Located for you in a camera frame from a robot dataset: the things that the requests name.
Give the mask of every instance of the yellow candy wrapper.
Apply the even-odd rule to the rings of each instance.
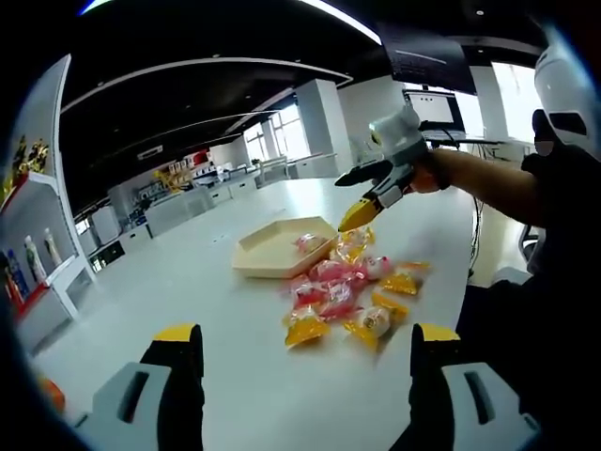
[[[357,322],[348,321],[345,329],[357,336],[370,350],[378,350],[379,339],[407,316],[408,308],[380,293],[372,293],[372,306],[362,311]]]
[[[430,264],[425,262],[404,262],[397,266],[394,274],[380,281],[380,286],[397,294],[415,296],[422,285]]]
[[[290,347],[330,332],[330,326],[319,317],[312,306],[294,310],[285,318],[284,323],[288,326],[285,344]]]
[[[374,231],[370,226],[339,233],[331,251],[331,259],[353,265],[362,257],[365,249],[375,241]]]

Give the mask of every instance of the ceiling light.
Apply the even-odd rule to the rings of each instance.
[[[342,22],[352,26],[357,31],[362,32],[369,39],[375,42],[377,45],[382,45],[382,41],[379,36],[373,31],[367,28],[365,25],[353,19],[348,14],[342,12],[340,9],[333,7],[332,5],[328,5],[327,3],[322,2],[321,0],[299,0],[302,3],[306,3],[307,5],[311,5],[314,8],[321,9],[323,12],[327,12],[331,16],[334,16],[336,19],[341,20]]]
[[[91,0],[87,7],[85,7],[84,9],[82,9],[79,13],[80,16],[83,16],[84,14],[86,14],[88,11],[91,11],[92,9],[99,7],[100,5],[104,4],[104,3],[108,3],[111,0]]]

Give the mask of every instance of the bottle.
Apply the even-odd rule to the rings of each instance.
[[[12,249],[8,249],[8,268],[10,270],[10,275],[12,276],[12,280],[19,289],[21,293],[21,297],[23,299],[27,299],[29,297],[29,288],[25,283],[25,276],[21,271],[21,267],[19,266],[19,262],[17,261],[17,257]]]
[[[7,276],[5,288],[7,290],[8,298],[14,306],[19,308],[19,306],[23,305],[23,296],[21,296],[19,287],[17,287],[17,284],[15,284],[12,274],[10,273],[10,264],[8,262],[8,258],[2,252],[0,252],[0,268]]]
[[[46,278],[46,271],[41,266],[41,260],[39,259],[38,248],[34,244],[30,235],[25,237],[25,252],[27,254],[27,264],[29,269],[34,276],[36,283],[41,284]]]
[[[53,234],[50,233],[50,228],[44,229],[44,245],[46,246],[48,254],[50,254],[50,258],[53,260],[54,265],[60,265],[63,262],[63,259],[58,254],[58,249],[56,249],[56,244],[54,244],[54,237]]]

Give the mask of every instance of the white table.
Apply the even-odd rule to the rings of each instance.
[[[99,274],[84,319],[37,358],[87,410],[93,393],[137,361],[152,336],[181,322],[201,324],[206,449],[388,450],[408,424],[411,325],[379,358],[342,328],[311,350],[287,350],[281,282],[231,271],[236,241],[275,219],[321,215],[337,226],[368,185],[286,180],[227,202],[125,255]],[[471,198],[455,189],[412,194],[373,224],[382,254],[427,260],[432,273],[409,322],[454,327],[470,263]],[[368,300],[365,292],[363,302]],[[87,314],[88,305],[92,307]]]

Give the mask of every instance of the human arm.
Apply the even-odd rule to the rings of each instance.
[[[520,223],[546,226],[543,206],[538,199],[538,182],[530,172],[445,148],[433,150],[432,157],[455,187]],[[425,166],[416,163],[415,170],[413,191],[432,193],[439,188]]]

